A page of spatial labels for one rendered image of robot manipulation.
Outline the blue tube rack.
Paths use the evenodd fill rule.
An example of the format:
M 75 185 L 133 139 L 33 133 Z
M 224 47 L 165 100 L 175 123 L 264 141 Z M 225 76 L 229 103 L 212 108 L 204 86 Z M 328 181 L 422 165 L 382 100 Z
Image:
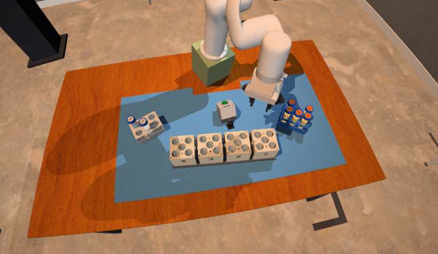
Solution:
M 281 111 L 281 114 L 280 114 L 280 116 L 279 116 L 279 120 L 278 120 L 277 125 L 278 125 L 278 126 L 281 126 L 281 127 L 283 127 L 283 128 L 286 128 L 286 129 L 288 129 L 288 130 L 292 130 L 292 131 L 294 131 L 294 132 L 297 132 L 297 133 L 299 133 L 299 134 L 304 134 L 305 131 L 306 131 L 307 128 L 308 128 L 309 121 L 307 122 L 307 124 L 306 124 L 305 126 L 301 125 L 301 124 L 300 124 L 300 120 L 303 118 L 303 117 L 301 116 L 300 119 L 299 119 L 296 123 L 292 122 L 291 119 L 292 119 L 294 113 L 292 113 L 288 119 L 284 119 L 284 118 L 283 118 L 283 113 L 284 113 L 284 111 L 285 111 L 285 107 L 286 107 L 286 105 L 283 107 L 283 110 Z M 282 122 L 281 120 L 286 121 L 286 123 Z M 289 123 L 292 123 L 292 124 L 294 124 L 295 126 L 292 126 L 292 125 L 290 125 Z M 304 129 L 298 128 L 298 126 L 303 127 Z

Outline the light blue bench mat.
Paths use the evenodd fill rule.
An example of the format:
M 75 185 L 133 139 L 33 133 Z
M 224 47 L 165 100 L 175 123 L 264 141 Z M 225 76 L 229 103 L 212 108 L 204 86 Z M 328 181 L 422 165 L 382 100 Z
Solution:
M 241 89 L 193 95 L 192 88 L 121 98 L 117 139 L 114 203 L 153 199 L 214 190 L 302 174 L 347 164 L 322 106 L 306 75 L 283 78 L 284 103 L 266 112 L 266 102 Z M 221 123 L 216 103 L 231 100 L 236 107 L 234 126 Z M 296 101 L 295 108 L 313 106 L 312 118 L 304 134 L 278 126 L 284 104 Z M 155 111 L 165 131 L 139 144 L 127 117 L 136 120 Z M 172 168 L 170 137 L 274 128 L 279 151 L 275 160 Z

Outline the conical tube with pink liquid and blue cap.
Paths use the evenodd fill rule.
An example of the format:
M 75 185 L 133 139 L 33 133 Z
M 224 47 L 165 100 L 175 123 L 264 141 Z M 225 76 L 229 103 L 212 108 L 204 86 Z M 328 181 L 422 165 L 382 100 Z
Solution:
M 294 99 L 289 99 L 288 102 L 287 102 L 287 106 L 292 106 L 292 107 L 294 107 L 295 104 L 296 104 L 296 101 L 295 101 Z M 287 107 L 287 106 L 286 106 L 286 107 Z

